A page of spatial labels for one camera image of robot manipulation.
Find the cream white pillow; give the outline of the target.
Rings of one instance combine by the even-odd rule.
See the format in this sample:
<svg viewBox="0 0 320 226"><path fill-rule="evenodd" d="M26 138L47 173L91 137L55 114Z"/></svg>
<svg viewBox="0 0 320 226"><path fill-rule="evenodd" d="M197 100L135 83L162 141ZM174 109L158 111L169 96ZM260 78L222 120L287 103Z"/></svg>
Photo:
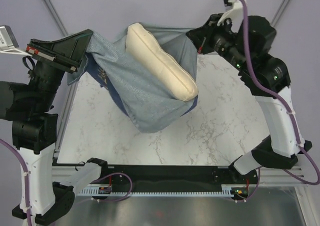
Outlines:
<svg viewBox="0 0 320 226"><path fill-rule="evenodd" d="M198 95L197 56L184 35L161 46L150 31L135 23L127 29L125 48L176 99L187 102Z"/></svg>

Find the blue denim pillowcase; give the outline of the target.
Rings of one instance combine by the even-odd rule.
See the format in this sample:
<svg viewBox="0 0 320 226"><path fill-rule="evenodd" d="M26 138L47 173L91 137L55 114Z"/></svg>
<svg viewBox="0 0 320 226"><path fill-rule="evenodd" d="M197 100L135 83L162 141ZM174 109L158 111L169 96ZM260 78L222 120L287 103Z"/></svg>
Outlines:
<svg viewBox="0 0 320 226"><path fill-rule="evenodd" d="M198 53L186 36L186 28L140 24L153 34L161 46L184 35L196 54L197 69ZM113 42L94 32L80 68L68 75L67 83L74 84L83 74L90 74L108 90L114 103L140 132L155 133L193 110L199 94L187 102L176 99L161 81L126 52L128 27Z"/></svg>

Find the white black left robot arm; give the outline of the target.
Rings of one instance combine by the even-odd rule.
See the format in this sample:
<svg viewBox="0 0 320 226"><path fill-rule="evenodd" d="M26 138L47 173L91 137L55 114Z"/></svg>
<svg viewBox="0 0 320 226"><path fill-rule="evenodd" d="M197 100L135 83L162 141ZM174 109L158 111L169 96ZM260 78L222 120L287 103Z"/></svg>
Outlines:
<svg viewBox="0 0 320 226"><path fill-rule="evenodd" d="M12 214L28 225L57 221L70 211L75 196L88 184L109 178L104 167L107 162L97 158L89 159L62 182L52 178L58 115L50 110L64 74L78 70L92 35L91 30L84 30L56 41L32 39L22 50L11 28L0 28L0 51L21 55L30 77L28 84L0 84L0 117L12 122L9 149L21 164L22 197Z"/></svg>

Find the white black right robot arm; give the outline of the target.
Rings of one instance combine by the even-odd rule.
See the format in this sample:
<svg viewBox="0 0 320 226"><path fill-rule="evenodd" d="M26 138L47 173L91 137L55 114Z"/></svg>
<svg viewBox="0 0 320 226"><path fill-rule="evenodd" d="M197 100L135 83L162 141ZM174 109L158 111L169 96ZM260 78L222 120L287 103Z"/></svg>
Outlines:
<svg viewBox="0 0 320 226"><path fill-rule="evenodd" d="M218 25L221 14L213 14L206 23L190 30L186 36L199 54L218 53L238 70L238 75L259 103L270 132L258 146L236 159L228 171L234 183L242 182L247 174L259 167L291 169L298 162L301 153L296 141L296 130L282 101L260 89L250 75L244 47L244 25L237 33L231 30L230 18ZM248 42L250 58L257 81L267 89L281 96L289 106L291 101L291 79L286 64L269 54L276 37L276 29L260 16L248 17Z"/></svg>

